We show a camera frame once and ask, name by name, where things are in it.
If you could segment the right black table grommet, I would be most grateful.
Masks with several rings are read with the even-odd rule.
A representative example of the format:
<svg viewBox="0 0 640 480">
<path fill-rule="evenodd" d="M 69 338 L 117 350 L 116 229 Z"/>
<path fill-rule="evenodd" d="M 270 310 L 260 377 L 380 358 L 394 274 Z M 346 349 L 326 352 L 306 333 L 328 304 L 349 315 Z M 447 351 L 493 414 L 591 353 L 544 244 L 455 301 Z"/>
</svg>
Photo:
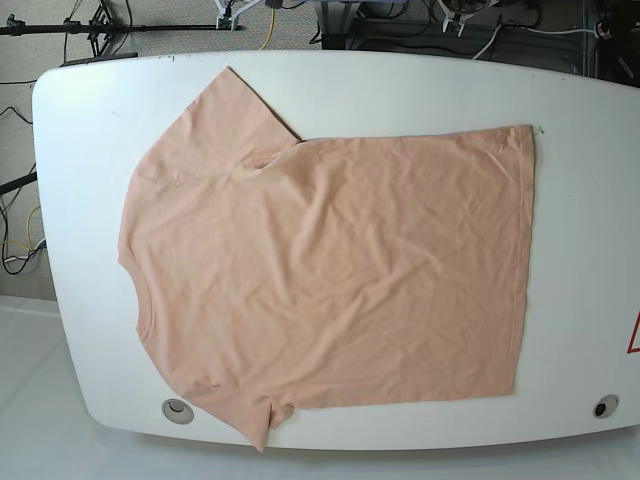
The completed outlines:
<svg viewBox="0 0 640 480">
<path fill-rule="evenodd" d="M 593 408 L 593 415 L 596 418 L 604 419 L 611 416 L 619 406 L 619 397 L 615 394 L 608 394 L 602 397 Z"/>
</svg>

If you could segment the red triangle sticker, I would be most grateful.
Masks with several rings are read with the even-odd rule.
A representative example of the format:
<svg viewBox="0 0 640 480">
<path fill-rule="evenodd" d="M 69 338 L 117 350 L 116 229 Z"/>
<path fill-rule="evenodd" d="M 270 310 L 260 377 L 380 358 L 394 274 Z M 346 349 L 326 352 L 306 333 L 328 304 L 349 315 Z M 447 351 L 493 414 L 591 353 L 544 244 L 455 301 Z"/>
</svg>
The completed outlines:
<svg viewBox="0 0 640 480">
<path fill-rule="evenodd" d="M 632 353 L 639 353 L 640 352 L 640 346 L 639 346 L 639 325 L 640 325 L 640 313 L 637 315 L 633 330 L 632 330 L 632 334 L 629 340 L 629 344 L 627 347 L 627 353 L 628 354 L 632 354 Z"/>
</svg>

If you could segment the left grey table grommet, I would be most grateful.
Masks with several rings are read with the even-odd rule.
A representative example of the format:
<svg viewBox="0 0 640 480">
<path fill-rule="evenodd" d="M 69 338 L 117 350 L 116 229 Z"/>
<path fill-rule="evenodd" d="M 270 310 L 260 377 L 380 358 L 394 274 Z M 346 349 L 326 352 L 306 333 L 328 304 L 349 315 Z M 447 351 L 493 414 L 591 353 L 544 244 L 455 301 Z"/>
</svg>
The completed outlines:
<svg viewBox="0 0 640 480">
<path fill-rule="evenodd" d="M 194 420 L 192 408 L 179 399 L 165 400 L 161 410 L 167 420 L 177 425 L 188 425 Z"/>
</svg>

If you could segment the peach pink T-shirt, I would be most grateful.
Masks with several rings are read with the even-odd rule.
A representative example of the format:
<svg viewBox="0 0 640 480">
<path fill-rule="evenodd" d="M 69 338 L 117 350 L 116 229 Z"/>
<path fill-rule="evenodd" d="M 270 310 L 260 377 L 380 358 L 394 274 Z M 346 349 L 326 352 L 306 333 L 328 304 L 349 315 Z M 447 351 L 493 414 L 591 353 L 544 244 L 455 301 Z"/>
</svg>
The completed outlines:
<svg viewBox="0 0 640 480">
<path fill-rule="evenodd" d="M 263 449 L 297 409 L 507 396 L 534 135 L 299 139 L 224 69 L 129 182 L 118 260 L 167 385 Z"/>
</svg>

